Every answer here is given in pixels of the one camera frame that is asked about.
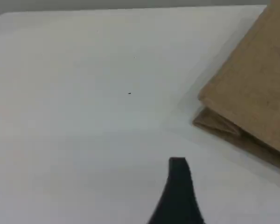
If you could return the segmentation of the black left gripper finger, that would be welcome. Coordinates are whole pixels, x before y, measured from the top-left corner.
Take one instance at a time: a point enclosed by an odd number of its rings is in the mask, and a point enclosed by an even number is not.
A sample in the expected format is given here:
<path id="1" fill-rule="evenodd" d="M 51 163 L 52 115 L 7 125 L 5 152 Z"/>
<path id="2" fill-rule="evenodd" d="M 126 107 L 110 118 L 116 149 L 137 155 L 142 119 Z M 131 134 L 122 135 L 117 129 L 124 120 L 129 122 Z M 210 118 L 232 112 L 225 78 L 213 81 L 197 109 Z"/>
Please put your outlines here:
<path id="1" fill-rule="evenodd" d="M 168 177 L 149 224 L 204 224 L 189 165 L 184 157 L 168 160 Z"/>

